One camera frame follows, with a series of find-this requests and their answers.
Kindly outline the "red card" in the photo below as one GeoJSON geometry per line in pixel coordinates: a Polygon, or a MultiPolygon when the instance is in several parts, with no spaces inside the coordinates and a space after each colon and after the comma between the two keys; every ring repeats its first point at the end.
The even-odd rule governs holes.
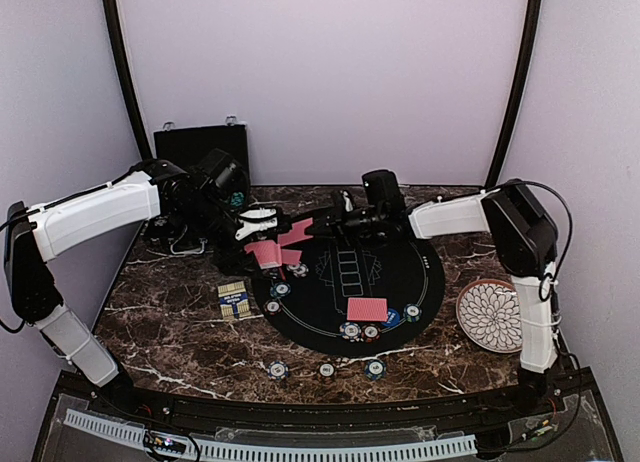
{"type": "Polygon", "coordinates": [[[306,229],[311,227],[312,225],[312,218],[306,218],[294,222],[288,232],[278,235],[277,243],[281,247],[285,247],[308,239],[312,239],[313,236],[306,233],[306,229]]]}

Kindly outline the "red-backed playing card deck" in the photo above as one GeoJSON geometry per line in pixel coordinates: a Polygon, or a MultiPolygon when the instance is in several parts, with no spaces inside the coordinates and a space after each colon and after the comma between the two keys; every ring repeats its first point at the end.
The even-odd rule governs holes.
{"type": "Polygon", "coordinates": [[[251,242],[244,250],[254,255],[261,269],[277,268],[283,264],[281,246],[274,240],[251,242]]]}

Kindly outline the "red card deck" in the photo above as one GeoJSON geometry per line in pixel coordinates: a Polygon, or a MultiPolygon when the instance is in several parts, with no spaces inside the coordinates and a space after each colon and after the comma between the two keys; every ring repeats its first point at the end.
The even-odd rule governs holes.
{"type": "Polygon", "coordinates": [[[219,285],[217,293],[223,320],[240,320],[251,315],[248,292],[243,281],[219,285]]]}

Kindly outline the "card dealt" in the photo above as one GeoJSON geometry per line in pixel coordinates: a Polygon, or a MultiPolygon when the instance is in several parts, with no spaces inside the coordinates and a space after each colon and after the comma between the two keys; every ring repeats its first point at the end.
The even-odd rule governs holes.
{"type": "Polygon", "coordinates": [[[283,265],[298,265],[301,261],[302,251],[298,249],[281,249],[281,260],[283,265]]]}
{"type": "Polygon", "coordinates": [[[350,297],[347,302],[347,320],[385,322],[388,318],[386,298],[350,297]]]}

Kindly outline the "10 chips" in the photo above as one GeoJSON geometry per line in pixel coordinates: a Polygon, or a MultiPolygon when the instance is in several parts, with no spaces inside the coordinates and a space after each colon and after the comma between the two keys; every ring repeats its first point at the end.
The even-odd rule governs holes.
{"type": "Polygon", "coordinates": [[[341,337],[351,343],[362,340],[362,329],[355,322],[344,322],[339,327],[341,337]]]}
{"type": "Polygon", "coordinates": [[[294,277],[303,278],[308,275],[309,268],[304,263],[291,264],[287,266],[289,272],[293,274],[294,277]]]}

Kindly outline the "50 chips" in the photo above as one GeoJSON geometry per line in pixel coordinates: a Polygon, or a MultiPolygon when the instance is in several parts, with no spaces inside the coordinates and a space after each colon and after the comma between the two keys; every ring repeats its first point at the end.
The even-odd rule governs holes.
{"type": "Polygon", "coordinates": [[[270,295],[272,298],[283,298],[291,293],[291,286],[285,281],[278,281],[272,284],[270,295]]]}
{"type": "Polygon", "coordinates": [[[416,323],[422,317],[422,309],[416,304],[407,304],[404,307],[404,319],[409,323],[416,323]]]}

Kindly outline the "100 chips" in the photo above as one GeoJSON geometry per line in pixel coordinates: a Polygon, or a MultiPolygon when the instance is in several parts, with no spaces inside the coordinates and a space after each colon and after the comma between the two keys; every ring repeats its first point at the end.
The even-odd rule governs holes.
{"type": "Polygon", "coordinates": [[[365,343],[371,343],[380,338],[380,329],[375,324],[366,324],[361,328],[361,339],[365,343]]]}
{"type": "Polygon", "coordinates": [[[281,312],[282,305],[278,300],[269,300],[264,304],[264,310],[268,315],[276,315],[281,312]]]}

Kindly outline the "blue small blind button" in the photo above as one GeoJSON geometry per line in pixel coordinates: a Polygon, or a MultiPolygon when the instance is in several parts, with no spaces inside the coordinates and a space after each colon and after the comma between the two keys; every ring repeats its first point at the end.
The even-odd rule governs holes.
{"type": "Polygon", "coordinates": [[[385,328],[393,328],[400,324],[401,316],[395,309],[389,308],[387,310],[387,318],[382,322],[382,326],[385,328]]]}

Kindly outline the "blue chip stack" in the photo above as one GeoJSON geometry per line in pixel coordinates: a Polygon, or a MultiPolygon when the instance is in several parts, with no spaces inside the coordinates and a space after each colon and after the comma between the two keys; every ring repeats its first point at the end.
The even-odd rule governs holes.
{"type": "Polygon", "coordinates": [[[286,363],[276,360],[268,365],[267,375],[272,380],[284,380],[289,376],[289,368],[286,363]]]}

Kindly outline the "orange 100 chip stack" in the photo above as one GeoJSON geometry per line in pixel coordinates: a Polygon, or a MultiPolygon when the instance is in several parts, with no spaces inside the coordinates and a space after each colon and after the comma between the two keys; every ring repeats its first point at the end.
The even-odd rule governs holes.
{"type": "Polygon", "coordinates": [[[335,367],[331,363],[323,363],[318,368],[318,373],[322,377],[332,377],[335,374],[335,367]]]}

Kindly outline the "green-blue 50 chip stack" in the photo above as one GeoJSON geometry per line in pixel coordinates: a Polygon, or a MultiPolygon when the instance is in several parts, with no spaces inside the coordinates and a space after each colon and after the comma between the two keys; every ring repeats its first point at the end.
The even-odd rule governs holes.
{"type": "Polygon", "coordinates": [[[364,374],[371,381],[380,380],[386,373],[387,365],[380,359],[371,359],[365,364],[364,374]]]}

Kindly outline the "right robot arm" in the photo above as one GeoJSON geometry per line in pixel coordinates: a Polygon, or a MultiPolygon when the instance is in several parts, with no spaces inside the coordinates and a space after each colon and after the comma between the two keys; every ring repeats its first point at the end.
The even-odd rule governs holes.
{"type": "Polygon", "coordinates": [[[306,234],[351,241],[374,237],[436,236],[486,232],[516,290],[522,323],[518,386],[510,406],[534,414],[549,398],[547,376],[560,355],[556,283],[566,257],[557,249],[558,228],[533,194],[533,181],[511,179],[479,192],[407,207],[394,172],[380,169],[362,177],[368,204],[354,205],[336,191],[327,212],[315,217],[306,234]]]}

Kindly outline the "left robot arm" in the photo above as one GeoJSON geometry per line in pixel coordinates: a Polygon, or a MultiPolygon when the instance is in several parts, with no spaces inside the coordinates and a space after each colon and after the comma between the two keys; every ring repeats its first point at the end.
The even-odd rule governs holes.
{"type": "Polygon", "coordinates": [[[242,205],[250,182],[232,155],[212,150],[185,170],[168,160],[146,159],[113,181],[31,207],[14,203],[2,224],[4,271],[12,309],[34,326],[94,386],[120,418],[141,409],[140,394],[124,381],[111,353],[65,303],[47,264],[67,250],[117,228],[174,217],[218,249],[241,246],[242,205]]]}

